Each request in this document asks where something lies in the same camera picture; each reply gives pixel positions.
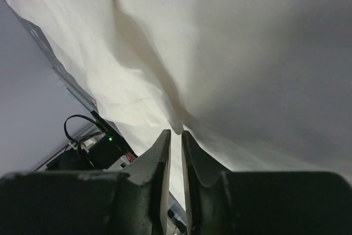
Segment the white fabric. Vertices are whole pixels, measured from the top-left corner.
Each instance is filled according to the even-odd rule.
[[[171,125],[233,170],[352,175],[351,0],[6,1],[139,155]]]

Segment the black cable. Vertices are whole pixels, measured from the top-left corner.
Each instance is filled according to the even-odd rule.
[[[65,136],[66,136],[66,138],[69,139],[72,143],[79,144],[79,142],[81,142],[81,141],[78,141],[78,140],[74,139],[73,137],[71,137],[71,135],[70,135],[70,134],[68,133],[68,131],[67,131],[67,121],[68,121],[69,119],[75,118],[75,117],[77,117],[77,118],[83,118],[83,119],[89,121],[90,123],[93,123],[93,124],[94,124],[98,129],[100,129],[102,132],[105,132],[104,127],[101,126],[101,125],[100,125],[99,123],[97,123],[96,121],[94,121],[93,119],[91,119],[91,118],[89,118],[89,117],[86,117],[86,116],[83,116],[83,115],[79,115],[79,114],[77,114],[77,115],[72,115],[72,116],[68,117],[68,118],[66,119],[65,123],[64,123],[64,132],[65,132]]]

